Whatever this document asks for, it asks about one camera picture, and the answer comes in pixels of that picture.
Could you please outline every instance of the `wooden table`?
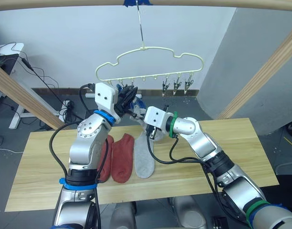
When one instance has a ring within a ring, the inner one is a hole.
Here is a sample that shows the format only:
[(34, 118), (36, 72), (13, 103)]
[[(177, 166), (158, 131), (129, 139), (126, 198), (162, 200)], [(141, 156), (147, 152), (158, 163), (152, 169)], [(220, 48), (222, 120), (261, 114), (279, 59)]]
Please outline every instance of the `wooden table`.
[[(203, 131), (212, 135), (229, 157), (260, 187), (277, 185), (278, 181), (266, 157), (261, 143), (248, 118), (200, 122)], [(124, 133), (137, 138), (140, 126), (113, 127), (110, 134), (119, 140)], [(31, 133), (14, 179), (5, 211), (26, 211), (55, 208), (63, 172), (54, 161), (48, 148), (53, 132)], [(76, 138), (76, 130), (61, 131), (54, 140), (54, 150), (67, 165), (70, 147)], [(156, 142), (154, 153), (169, 160), (168, 153), (174, 139), (164, 138)], [(175, 158), (194, 156), (188, 143), (180, 138), (174, 149)], [(166, 198), (210, 193), (209, 185), (198, 164), (163, 165), (156, 162), (153, 175), (147, 179), (136, 176), (133, 169), (130, 179), (118, 184), (110, 177), (98, 185), (100, 204), (144, 199)]]

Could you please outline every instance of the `baseboard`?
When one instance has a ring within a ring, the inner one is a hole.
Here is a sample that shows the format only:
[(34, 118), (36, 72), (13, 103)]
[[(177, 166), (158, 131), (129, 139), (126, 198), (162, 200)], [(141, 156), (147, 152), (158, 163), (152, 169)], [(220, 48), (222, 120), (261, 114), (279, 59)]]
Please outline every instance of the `baseboard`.
[[(48, 88), (33, 88), (33, 90), (39, 95), (51, 94)], [(68, 94), (74, 95), (78, 94), (79, 88), (52, 88), (56, 94)], [(184, 90), (178, 90), (175, 96), (197, 96), (199, 90), (188, 90), (186, 94), (184, 94)], [(82, 94), (91, 93), (88, 89), (83, 89)], [(154, 89), (141, 89), (137, 91), (138, 94), (142, 94), (143, 96), (162, 96), (162, 90), (154, 90)], [(173, 90), (167, 90), (165, 96), (173, 96)]]

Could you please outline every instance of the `wooden beam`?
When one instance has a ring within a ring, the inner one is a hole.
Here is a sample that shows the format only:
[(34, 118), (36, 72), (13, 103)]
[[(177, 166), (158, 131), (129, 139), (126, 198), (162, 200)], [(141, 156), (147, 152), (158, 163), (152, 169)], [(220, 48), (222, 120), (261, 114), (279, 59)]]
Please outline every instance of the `wooden beam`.
[(53, 129), (64, 123), (0, 68), (0, 91)]
[[(150, 0), (150, 2), (153, 5), (225, 6), (292, 11), (292, 0)], [(124, 0), (0, 0), (0, 10), (123, 4)]]
[(229, 103), (218, 119), (231, 118), (292, 57), (292, 30), (262, 68)]

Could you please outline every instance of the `white hanger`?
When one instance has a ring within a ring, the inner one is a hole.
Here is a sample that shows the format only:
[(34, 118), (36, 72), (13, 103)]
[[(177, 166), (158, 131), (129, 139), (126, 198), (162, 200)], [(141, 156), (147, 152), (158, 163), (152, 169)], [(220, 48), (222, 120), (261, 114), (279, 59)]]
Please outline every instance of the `white hanger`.
[[(103, 63), (103, 64), (99, 65), (96, 68), (96, 70), (95, 70), (95, 75), (96, 75), (96, 77), (100, 81), (104, 81), (104, 82), (108, 82), (108, 84), (112, 84), (112, 81), (119, 81), (120, 83), (122, 83), (123, 80), (127, 80), (127, 79), (128, 80), (131, 80), (131, 82), (133, 82), (134, 79), (142, 78), (142, 80), (145, 81), (146, 78), (148, 78), (148, 77), (153, 77), (156, 80), (158, 76), (166, 76), (168, 78), (170, 75), (173, 75), (173, 74), (177, 74), (178, 75), (178, 79), (179, 79), (183, 73), (189, 73), (190, 75), (193, 75), (193, 73), (199, 72), (199, 71), (201, 71), (203, 69), (203, 66), (204, 66), (203, 59), (200, 56), (196, 55), (196, 54), (184, 52), (181, 55), (176, 56), (175, 55), (175, 51), (172, 50), (172, 49), (169, 49), (169, 48), (155, 47), (155, 46), (145, 46), (144, 38), (143, 38), (143, 32), (142, 32), (142, 24), (141, 24), (140, 10), (139, 10), (139, 6), (138, 6), (138, 1), (137, 0), (136, 0), (136, 6), (137, 6), (138, 18), (139, 18), (139, 22), (140, 22), (140, 30), (141, 30), (141, 38), (142, 38), (142, 47), (140, 47), (139, 49), (130, 50), (130, 51), (127, 51), (127, 52), (125, 52), (123, 54), (120, 54), (116, 58), (116, 60), (117, 60), (116, 63), (106, 62), (106, 63)], [(196, 57), (196, 58), (198, 58), (201, 61), (201, 67), (199, 69), (197, 69), (197, 70), (188, 70), (188, 71), (172, 72), (172, 73), (160, 73), (160, 74), (152, 74), (152, 75), (139, 75), (139, 76), (121, 77), (121, 78), (113, 78), (113, 79), (101, 79), (98, 76), (98, 70), (101, 69), (102, 67), (104, 67), (106, 65), (117, 66), (119, 64), (119, 61), (120, 61), (120, 58), (121, 57), (123, 57), (123, 56), (125, 56), (127, 54), (130, 54), (130, 53), (133, 53), (133, 52), (146, 51), (146, 50), (149, 50), (149, 49), (159, 49), (159, 50), (170, 51), (170, 52), (172, 52), (174, 58), (181, 58), (184, 55)]]

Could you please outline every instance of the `red sock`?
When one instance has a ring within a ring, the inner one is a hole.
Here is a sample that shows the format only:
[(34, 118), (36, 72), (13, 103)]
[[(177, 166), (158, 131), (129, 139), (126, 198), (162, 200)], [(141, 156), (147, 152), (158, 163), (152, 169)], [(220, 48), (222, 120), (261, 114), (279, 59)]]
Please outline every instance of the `red sock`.
[[(112, 144), (114, 142), (114, 139), (110, 135), (108, 135), (107, 140), (108, 140), (108, 155), (107, 155), (106, 161), (104, 162), (103, 170), (100, 173), (100, 177), (99, 177), (100, 183), (104, 183), (109, 178), (110, 171), (111, 171), (111, 154), (112, 154)], [(97, 166), (97, 169), (99, 169), (100, 165), (102, 164), (105, 153), (106, 153), (106, 142), (104, 142), (103, 144), (102, 154), (100, 156), (100, 162)]]
[(129, 134), (113, 143), (111, 175), (118, 183), (125, 183), (131, 176), (134, 143), (135, 139)]

